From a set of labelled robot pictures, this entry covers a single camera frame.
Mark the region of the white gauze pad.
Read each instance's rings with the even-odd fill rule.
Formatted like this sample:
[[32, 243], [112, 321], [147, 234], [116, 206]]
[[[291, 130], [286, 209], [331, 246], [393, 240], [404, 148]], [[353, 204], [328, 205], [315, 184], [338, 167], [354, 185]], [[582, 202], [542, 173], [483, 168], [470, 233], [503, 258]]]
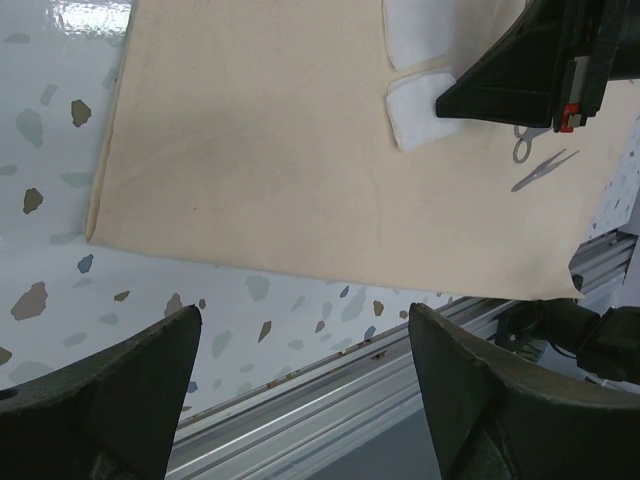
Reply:
[[453, 43], [451, 0], [384, 0], [386, 50], [396, 71], [446, 55]]
[[397, 147], [402, 152], [459, 133], [462, 120], [439, 118], [436, 100], [455, 84], [448, 71], [416, 73], [392, 82], [386, 109]]

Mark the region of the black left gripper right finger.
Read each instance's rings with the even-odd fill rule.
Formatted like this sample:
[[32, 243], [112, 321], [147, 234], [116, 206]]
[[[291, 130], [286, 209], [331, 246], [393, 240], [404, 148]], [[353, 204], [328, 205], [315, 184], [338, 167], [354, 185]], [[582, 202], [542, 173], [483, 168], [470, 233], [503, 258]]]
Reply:
[[442, 478], [638, 478], [637, 395], [547, 370], [426, 305], [408, 328]]

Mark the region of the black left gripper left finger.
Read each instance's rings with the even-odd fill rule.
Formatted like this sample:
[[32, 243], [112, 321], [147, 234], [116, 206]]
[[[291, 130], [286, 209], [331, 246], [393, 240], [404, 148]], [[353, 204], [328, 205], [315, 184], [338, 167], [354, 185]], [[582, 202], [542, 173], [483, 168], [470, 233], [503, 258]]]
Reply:
[[1, 392], [4, 479], [162, 479], [202, 328], [184, 307]]

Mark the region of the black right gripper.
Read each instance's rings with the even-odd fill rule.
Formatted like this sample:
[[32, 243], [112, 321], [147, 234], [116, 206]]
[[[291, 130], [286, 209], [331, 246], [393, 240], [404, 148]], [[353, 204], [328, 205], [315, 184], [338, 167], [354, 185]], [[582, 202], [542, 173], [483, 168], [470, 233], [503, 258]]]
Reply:
[[599, 112], [610, 81], [638, 78], [637, 1], [532, 1], [436, 114], [571, 133]]

